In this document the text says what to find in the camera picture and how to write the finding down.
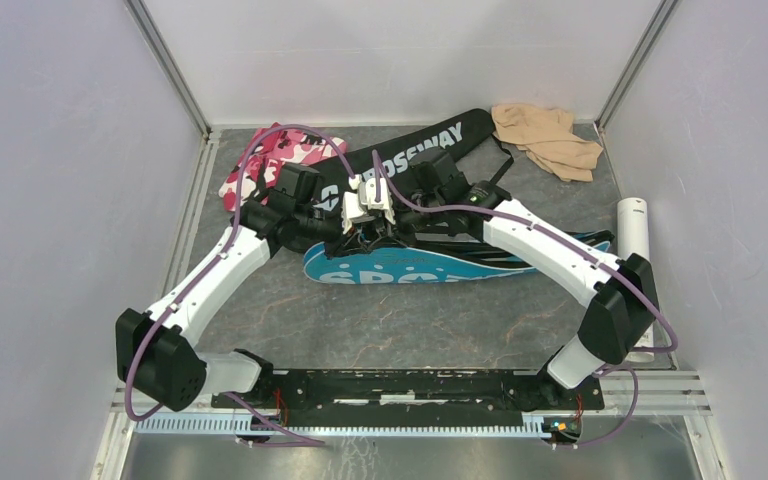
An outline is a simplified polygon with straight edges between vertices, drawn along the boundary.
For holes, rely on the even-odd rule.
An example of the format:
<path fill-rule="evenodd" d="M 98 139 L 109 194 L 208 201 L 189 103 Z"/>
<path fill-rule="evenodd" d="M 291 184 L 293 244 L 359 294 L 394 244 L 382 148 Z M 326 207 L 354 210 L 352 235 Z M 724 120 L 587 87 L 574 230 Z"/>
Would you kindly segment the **blue Sport racket bag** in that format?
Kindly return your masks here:
<path fill-rule="evenodd" d="M 324 284 L 457 283 L 536 271 L 499 247 L 436 232 L 406 238 L 360 233 L 340 243 L 317 243 L 303 256 L 304 274 Z"/>

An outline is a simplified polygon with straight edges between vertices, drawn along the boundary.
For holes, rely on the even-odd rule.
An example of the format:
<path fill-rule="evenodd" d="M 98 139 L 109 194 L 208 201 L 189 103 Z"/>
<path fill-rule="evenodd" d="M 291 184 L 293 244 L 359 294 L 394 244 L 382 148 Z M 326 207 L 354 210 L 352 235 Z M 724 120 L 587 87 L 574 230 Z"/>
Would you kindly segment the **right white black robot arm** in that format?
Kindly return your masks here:
<path fill-rule="evenodd" d="M 623 363 L 652 324 L 662 320 L 646 258 L 620 258 L 590 247 L 540 219 L 498 185 L 469 183 L 442 148 L 411 158 L 407 172 L 417 188 L 408 195 L 393 190 L 400 203 L 525 261 L 584 307 L 575 336 L 542 368 L 537 392 L 545 405 L 566 406 L 586 377 Z"/>

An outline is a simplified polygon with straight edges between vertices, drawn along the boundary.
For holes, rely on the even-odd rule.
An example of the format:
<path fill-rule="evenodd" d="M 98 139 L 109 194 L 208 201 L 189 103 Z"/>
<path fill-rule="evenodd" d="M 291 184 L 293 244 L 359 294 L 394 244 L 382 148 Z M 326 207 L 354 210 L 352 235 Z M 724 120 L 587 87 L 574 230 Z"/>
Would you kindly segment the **white shuttlecock tube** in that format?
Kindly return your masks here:
<path fill-rule="evenodd" d="M 617 255 L 627 259 L 632 254 L 650 259 L 648 206 L 645 200 L 637 197 L 624 198 L 617 204 Z M 628 361 L 636 364 L 653 362 L 655 354 L 640 351 L 644 347 L 654 347 L 652 326 L 644 332 L 628 355 Z"/>

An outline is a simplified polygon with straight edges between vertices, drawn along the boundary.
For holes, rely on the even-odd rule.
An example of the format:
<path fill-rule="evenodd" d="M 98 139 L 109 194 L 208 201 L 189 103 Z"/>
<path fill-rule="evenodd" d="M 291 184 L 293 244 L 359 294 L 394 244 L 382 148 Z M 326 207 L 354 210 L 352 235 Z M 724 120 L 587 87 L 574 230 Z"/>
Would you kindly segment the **black Crossway racket bag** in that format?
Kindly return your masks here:
<path fill-rule="evenodd" d="M 372 152 L 376 150 L 385 173 L 394 180 L 400 192 L 406 194 L 416 186 L 408 172 L 413 157 L 429 148 L 440 147 L 458 162 L 490 139 L 494 132 L 491 113 L 474 108 L 415 132 L 349 151 L 345 157 L 354 173 L 367 180 L 374 175 Z M 321 175 L 319 190 L 314 195 L 315 207 L 331 212 L 340 205 L 343 192 L 348 189 L 348 173 L 337 156 L 321 160 L 313 168 Z"/>

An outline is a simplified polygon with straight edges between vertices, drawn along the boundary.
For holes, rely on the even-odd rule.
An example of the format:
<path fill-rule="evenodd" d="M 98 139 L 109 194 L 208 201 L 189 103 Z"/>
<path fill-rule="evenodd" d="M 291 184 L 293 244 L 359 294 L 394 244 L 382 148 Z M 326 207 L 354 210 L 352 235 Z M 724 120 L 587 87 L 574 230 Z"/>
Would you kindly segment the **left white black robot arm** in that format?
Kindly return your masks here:
<path fill-rule="evenodd" d="M 291 238 L 341 234 L 336 222 L 316 212 L 322 182 L 312 167 L 284 167 L 271 188 L 236 207 L 217 244 L 169 293 L 144 311 L 126 309 L 115 322 L 117 374 L 125 384 L 124 405 L 136 421 L 133 395 L 179 412 L 202 394 L 233 392 L 250 407 L 266 405 L 274 381 L 266 362 L 244 351 L 204 354 L 201 335 L 238 287 Z"/>

